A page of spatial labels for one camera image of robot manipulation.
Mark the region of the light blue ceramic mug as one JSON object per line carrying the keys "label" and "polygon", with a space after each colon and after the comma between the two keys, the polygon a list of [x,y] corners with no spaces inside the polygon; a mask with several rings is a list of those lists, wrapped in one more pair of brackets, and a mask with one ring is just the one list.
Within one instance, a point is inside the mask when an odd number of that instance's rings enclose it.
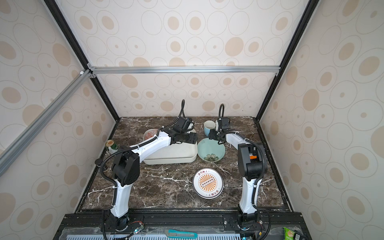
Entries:
{"label": "light blue ceramic mug", "polygon": [[205,121],[204,122],[204,133],[205,136],[208,137],[211,130],[216,129],[216,123],[214,121]]}

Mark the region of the mint green flower plate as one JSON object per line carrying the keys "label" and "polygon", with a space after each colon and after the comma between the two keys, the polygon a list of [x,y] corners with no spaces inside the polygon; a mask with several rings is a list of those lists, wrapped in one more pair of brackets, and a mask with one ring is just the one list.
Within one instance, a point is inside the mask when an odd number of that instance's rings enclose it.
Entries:
{"label": "mint green flower plate", "polygon": [[225,153],[225,146],[219,145],[215,140],[205,138],[198,143],[198,156],[206,162],[218,162],[225,156]]}

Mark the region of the white plastic bin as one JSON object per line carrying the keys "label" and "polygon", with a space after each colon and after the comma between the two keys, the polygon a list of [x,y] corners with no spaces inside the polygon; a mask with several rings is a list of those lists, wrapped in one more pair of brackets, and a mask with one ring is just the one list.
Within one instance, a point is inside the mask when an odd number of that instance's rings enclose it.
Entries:
{"label": "white plastic bin", "polygon": [[141,148],[140,160],[147,165],[183,164],[195,161],[198,154],[197,143],[174,143],[164,132],[154,136],[151,143]]}

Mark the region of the red patterned bowl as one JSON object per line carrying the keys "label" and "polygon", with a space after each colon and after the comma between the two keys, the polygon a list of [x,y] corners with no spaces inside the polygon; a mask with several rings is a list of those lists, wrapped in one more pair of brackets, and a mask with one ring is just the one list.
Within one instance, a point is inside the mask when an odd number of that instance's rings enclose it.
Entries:
{"label": "red patterned bowl", "polygon": [[143,140],[146,141],[157,134],[157,129],[149,129],[144,133]]}

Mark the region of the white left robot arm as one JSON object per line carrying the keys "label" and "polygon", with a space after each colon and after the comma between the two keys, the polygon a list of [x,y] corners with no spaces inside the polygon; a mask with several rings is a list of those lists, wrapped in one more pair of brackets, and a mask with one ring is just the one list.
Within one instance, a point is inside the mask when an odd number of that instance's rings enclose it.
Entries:
{"label": "white left robot arm", "polygon": [[102,161],[100,174],[114,184],[111,214],[120,219],[129,211],[129,197],[133,183],[140,176],[140,164],[149,155],[174,144],[196,144],[198,136],[193,133],[194,122],[184,112],[185,100],[182,100],[178,117],[157,129],[155,135],[146,141],[127,148],[120,148]]}

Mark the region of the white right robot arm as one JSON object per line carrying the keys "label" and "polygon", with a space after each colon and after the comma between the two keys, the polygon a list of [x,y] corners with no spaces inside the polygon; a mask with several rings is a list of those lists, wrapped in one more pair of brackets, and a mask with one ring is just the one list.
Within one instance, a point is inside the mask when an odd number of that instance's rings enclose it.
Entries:
{"label": "white right robot arm", "polygon": [[238,169],[243,178],[242,197],[239,203],[241,215],[250,218],[258,213],[257,198],[260,184],[267,170],[267,160],[262,144],[244,137],[231,128],[231,120],[224,116],[225,105],[221,104],[216,127],[209,132],[209,139],[219,145],[230,144],[238,151]]}

